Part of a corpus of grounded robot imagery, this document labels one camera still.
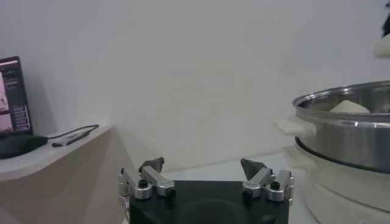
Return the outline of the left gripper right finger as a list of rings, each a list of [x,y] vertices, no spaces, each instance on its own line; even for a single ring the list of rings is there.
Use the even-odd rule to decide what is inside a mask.
[[[275,174],[265,164],[245,158],[240,164],[247,178],[242,183],[244,201],[260,198],[263,192],[269,201],[293,201],[294,176],[290,171]]]

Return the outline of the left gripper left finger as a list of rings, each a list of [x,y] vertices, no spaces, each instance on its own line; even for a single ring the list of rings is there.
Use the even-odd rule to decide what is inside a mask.
[[[155,190],[158,196],[172,200],[176,196],[176,185],[160,173],[164,163],[164,158],[159,157],[145,161],[139,169],[122,168],[118,174],[118,195],[148,200]]]

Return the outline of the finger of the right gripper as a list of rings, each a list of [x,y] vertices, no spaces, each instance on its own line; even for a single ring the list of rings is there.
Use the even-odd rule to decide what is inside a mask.
[[[390,5],[389,2],[385,4],[385,9],[388,10],[388,16],[382,26],[382,37],[385,37],[390,33],[390,14],[389,14],[390,6],[389,5]]]

